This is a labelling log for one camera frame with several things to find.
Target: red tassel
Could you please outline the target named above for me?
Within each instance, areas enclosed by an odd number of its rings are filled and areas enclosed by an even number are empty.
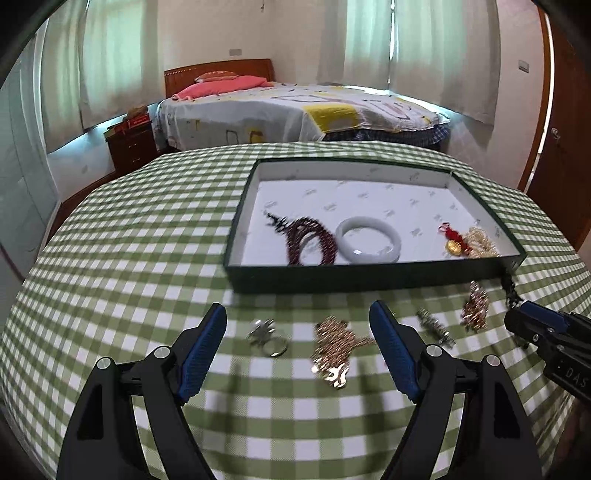
[[[455,230],[453,230],[450,226],[448,222],[445,222],[441,225],[441,227],[439,227],[439,231],[440,232],[444,232],[445,233],[445,238],[447,238],[448,240],[452,240],[454,242],[457,242],[460,244],[460,246],[462,247],[462,253],[467,255],[468,253],[470,253],[470,251],[472,250],[472,247],[470,247],[470,245],[468,245],[464,239],[462,238],[462,236],[460,235],[460,233],[456,232]]]

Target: light switch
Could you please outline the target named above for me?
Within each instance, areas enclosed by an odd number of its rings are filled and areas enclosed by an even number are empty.
[[[529,64],[529,63],[527,63],[526,61],[520,60],[520,61],[519,61],[519,69],[520,69],[522,72],[529,73],[529,72],[530,72],[530,64]]]

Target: black bead chain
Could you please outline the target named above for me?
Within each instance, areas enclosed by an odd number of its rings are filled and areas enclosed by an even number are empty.
[[[338,247],[332,233],[330,233],[318,221],[312,218],[303,217],[288,223],[287,218],[279,218],[271,213],[265,214],[272,220],[272,226],[278,233],[285,233],[287,236],[287,258],[290,265],[301,265],[301,242],[309,234],[317,236],[322,250],[322,261],[320,265],[333,265],[336,259]]]

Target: blue gripper pad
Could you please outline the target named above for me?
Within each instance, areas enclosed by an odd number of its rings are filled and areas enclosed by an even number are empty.
[[[533,301],[523,302],[519,310],[528,317],[552,327],[556,333],[564,333],[569,328],[569,324],[562,314],[538,305]]]
[[[226,310],[219,306],[191,348],[183,364],[181,384],[177,393],[184,402],[188,402],[189,398],[201,390],[205,375],[226,332],[227,323]]]
[[[418,400],[421,389],[417,383],[413,358],[392,326],[388,314],[376,301],[369,308],[369,326],[386,360],[396,388],[409,400]]]

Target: wooden headboard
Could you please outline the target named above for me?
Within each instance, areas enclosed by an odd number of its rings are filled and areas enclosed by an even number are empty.
[[[166,70],[164,72],[164,84],[166,86],[166,98],[172,97],[175,93],[195,83],[195,78],[207,72],[216,70],[228,70],[238,75],[255,75],[265,77],[270,82],[275,81],[275,71],[271,59],[241,59],[212,61],[200,63],[189,67]]]

